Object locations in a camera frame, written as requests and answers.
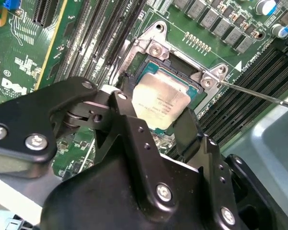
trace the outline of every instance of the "blue component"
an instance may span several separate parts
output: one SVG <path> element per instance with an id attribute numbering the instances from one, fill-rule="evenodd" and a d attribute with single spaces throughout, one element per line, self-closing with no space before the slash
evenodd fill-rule
<path id="1" fill-rule="evenodd" d="M 284 27 L 283 30 L 280 31 L 280 37 L 287 37 L 288 36 L 288 27 Z"/>
<path id="2" fill-rule="evenodd" d="M 272 10 L 268 13 L 268 16 L 272 15 L 272 14 L 275 12 L 276 7 L 277 7 L 277 6 L 275 5 L 275 7 L 272 8 Z"/>
<path id="3" fill-rule="evenodd" d="M 3 6 L 8 10 L 16 10 L 20 6 L 21 0 L 6 0 Z"/>

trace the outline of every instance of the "black plastic mount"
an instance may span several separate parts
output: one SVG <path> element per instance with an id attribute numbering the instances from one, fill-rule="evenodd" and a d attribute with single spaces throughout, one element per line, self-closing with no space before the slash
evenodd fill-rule
<path id="1" fill-rule="evenodd" d="M 70 78 L 1 104 L 0 126 L 7 130 L 0 139 L 0 173 L 30 178 L 47 171 L 58 137 L 80 126 L 96 131 L 97 164 L 48 196 L 41 230 L 92 226 L 143 230 L 265 230 L 269 226 L 288 230 L 288 218 L 255 175 L 244 162 L 233 161 L 235 156 L 226 163 L 222 160 L 218 145 L 202 132 L 192 110 L 184 110 L 174 124 L 174 133 L 180 155 L 198 172 L 160 156 L 129 96 L 120 91 L 111 95 L 98 92 L 84 78 Z M 32 134 L 43 136 L 47 147 L 27 148 L 25 139 Z M 237 184 L 246 190 L 241 192 Z M 168 189 L 166 194 L 164 190 L 160 193 L 159 186 Z M 256 210 L 257 225 L 251 225 L 255 218 L 245 214 L 249 206 Z"/>

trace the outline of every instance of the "ram slot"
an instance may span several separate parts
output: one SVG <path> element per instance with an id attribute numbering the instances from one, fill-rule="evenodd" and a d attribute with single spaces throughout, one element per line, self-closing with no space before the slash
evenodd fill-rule
<path id="1" fill-rule="evenodd" d="M 96 14 L 100 2 L 101 0 L 96 0 L 93 7 L 91 6 L 91 0 L 87 0 L 84 3 L 83 10 L 80 14 L 80 20 L 78 21 L 76 30 L 69 42 L 69 49 L 57 73 L 56 81 L 67 79 L 70 76 L 85 34 L 89 28 L 93 16 Z"/>
<path id="2" fill-rule="evenodd" d="M 265 82 L 270 82 L 270 74 L 275 74 L 275 72 L 278 70 L 279 67 L 283 66 L 284 65 L 284 62 L 286 61 L 284 57 L 281 57 L 280 58 L 283 58 L 283 60 L 281 60 L 280 62 L 278 62 L 277 65 L 274 65 L 273 66 L 273 69 L 271 69 L 271 71 L 269 73 L 265 72 L 263 75 L 261 75 L 260 78 L 255 78 L 253 79 L 253 81 L 251 81 L 250 83 L 252 83 L 252 90 L 253 91 L 258 91 L 258 92 L 261 92 L 263 94 L 266 94 L 268 93 L 267 92 L 267 88 L 264 88 L 263 90 L 262 89 L 262 86 L 264 85 Z M 227 103 L 224 111 L 230 111 L 231 114 L 235 113 L 238 109 L 239 109 L 239 113 L 243 112 L 245 109 L 248 108 L 248 106 L 245 106 L 245 107 L 240 107 L 241 104 L 245 103 L 246 102 L 246 99 L 248 97 L 247 94 L 243 93 L 243 92 L 239 92 L 237 91 L 236 93 L 238 94 L 241 94 L 240 97 L 236 96 L 236 100 L 235 100 L 235 103 Z M 213 122 L 213 124 L 224 124 L 226 123 L 227 124 L 227 121 L 228 120 L 231 120 L 230 119 L 230 116 L 227 116 L 224 118 L 224 116 L 217 116 L 216 119 L 213 119 L 211 120 L 211 122 Z M 214 128 L 213 126 L 210 126 L 206 132 L 209 132 L 209 133 L 213 133 L 214 132 Z"/>
<path id="3" fill-rule="evenodd" d="M 119 1 L 115 1 L 114 6 L 112 7 L 111 12 L 108 14 L 108 16 L 104 16 L 102 18 L 101 23 L 97 24 L 98 26 L 97 32 L 95 33 L 94 38 L 91 40 L 90 46 L 85 52 L 84 61 L 81 64 L 80 68 L 81 76 L 85 76 L 88 79 L 90 78 L 90 76 L 88 76 L 86 73 L 88 69 L 93 65 L 93 62 L 95 61 L 97 48 L 99 44 L 102 42 L 102 38 L 104 34 L 107 32 L 107 29 L 110 27 L 114 12 L 117 11 L 119 5 L 120 5 Z"/>
<path id="4" fill-rule="evenodd" d="M 102 72 L 97 77 L 98 79 L 97 84 L 103 83 L 105 79 L 107 78 L 109 70 L 111 69 L 112 65 L 117 59 L 119 52 L 125 43 L 125 40 L 129 36 L 130 31 L 133 28 L 145 4 L 146 4 L 145 0 L 138 0 L 131 6 L 130 13 L 128 14 L 127 18 L 124 20 L 122 29 L 120 30 L 120 34 L 116 36 L 115 41 L 113 42 L 113 45 L 111 46 L 111 48 L 109 49 L 107 53 L 105 62 L 101 68 Z"/>
<path id="5" fill-rule="evenodd" d="M 96 70 L 97 63 L 99 62 L 100 58 L 105 58 L 105 53 L 113 44 L 113 40 L 116 36 L 117 31 L 120 29 L 122 25 L 122 18 L 125 13 L 127 13 L 126 7 L 129 0 L 123 0 L 120 4 L 115 8 L 114 15 L 112 16 L 110 23 L 108 24 L 107 28 L 105 29 L 106 33 L 103 34 L 100 44 L 96 47 L 96 56 L 92 59 L 85 76 L 87 78 L 91 78 L 94 71 Z M 97 84 L 99 82 L 98 79 L 94 80 L 94 83 Z"/>
<path id="6" fill-rule="evenodd" d="M 103 1 L 100 5 L 100 8 L 97 10 L 98 14 L 93 19 L 90 29 L 87 33 L 87 36 L 85 37 L 85 40 L 81 46 L 81 52 L 79 53 L 77 60 L 72 68 L 72 76 L 76 76 L 77 74 L 82 73 L 81 71 L 81 65 L 84 62 L 84 57 L 87 55 L 87 52 L 89 52 L 88 48 L 92 45 L 92 42 L 96 39 L 96 34 L 98 32 L 98 27 L 102 26 L 102 20 L 104 18 L 106 9 L 110 3 L 110 0 Z"/>
<path id="7" fill-rule="evenodd" d="M 259 72 L 262 71 L 262 67 L 266 66 L 271 59 L 273 59 L 274 57 L 276 57 L 277 52 L 275 50 L 270 50 L 267 52 L 267 54 L 265 55 L 265 57 L 267 57 L 266 59 L 264 59 L 263 62 L 259 63 L 259 64 L 254 64 L 254 66 L 251 69 L 251 72 L 249 74 L 248 78 L 239 78 L 237 80 L 237 82 L 235 84 L 238 84 L 241 87 L 244 88 L 248 88 L 249 83 L 258 76 Z M 212 108 L 210 108 L 209 110 L 209 114 L 212 114 L 213 116 L 204 116 L 201 118 L 200 123 L 201 123 L 201 127 L 202 128 L 206 128 L 209 126 L 211 119 L 214 119 L 215 117 L 219 116 L 219 113 L 222 111 L 219 109 L 219 107 L 221 107 L 221 104 L 229 104 L 232 100 L 234 100 L 235 98 L 237 98 L 239 91 L 236 90 L 228 90 L 227 93 L 225 93 L 225 95 L 223 95 L 221 97 L 221 99 L 218 101 L 218 103 L 216 103 L 214 106 L 212 106 Z"/>

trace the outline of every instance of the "screw hole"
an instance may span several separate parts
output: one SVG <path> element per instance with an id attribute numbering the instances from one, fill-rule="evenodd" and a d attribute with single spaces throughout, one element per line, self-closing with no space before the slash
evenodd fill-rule
<path id="1" fill-rule="evenodd" d="M 101 122 L 101 120 L 102 120 L 102 115 L 100 115 L 100 114 L 93 115 L 93 121 L 95 123 L 99 123 L 99 122 Z"/>
<path id="2" fill-rule="evenodd" d="M 220 74 L 223 74 L 223 73 L 226 72 L 226 68 L 222 66 L 222 67 L 219 68 L 218 72 L 219 72 Z"/>
<path id="3" fill-rule="evenodd" d="M 150 150 L 150 145 L 149 145 L 148 143 L 145 143 L 144 148 L 145 148 L 146 150 Z"/>
<path id="4" fill-rule="evenodd" d="M 159 33 L 161 33 L 164 30 L 164 27 L 163 25 L 158 24 L 156 25 L 156 29 L 159 31 Z"/>
<path id="5" fill-rule="evenodd" d="M 220 181 L 225 184 L 226 183 L 226 180 L 224 179 L 224 177 L 220 177 Z"/>

